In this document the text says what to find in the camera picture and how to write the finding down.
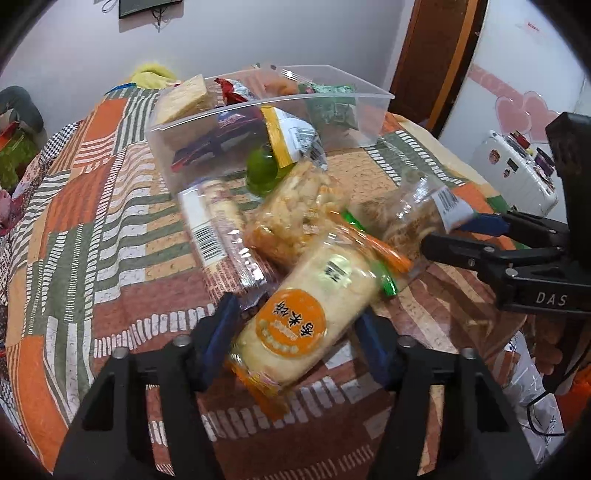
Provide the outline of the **right human hand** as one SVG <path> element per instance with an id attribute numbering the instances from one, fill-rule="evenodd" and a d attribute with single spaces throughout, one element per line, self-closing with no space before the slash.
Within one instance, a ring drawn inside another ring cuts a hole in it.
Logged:
<path id="1" fill-rule="evenodd" d="M 557 347 L 562 338 L 566 322 L 564 320 L 537 316 L 535 319 L 534 358 L 538 371 L 551 375 L 561 363 L 563 354 Z"/>

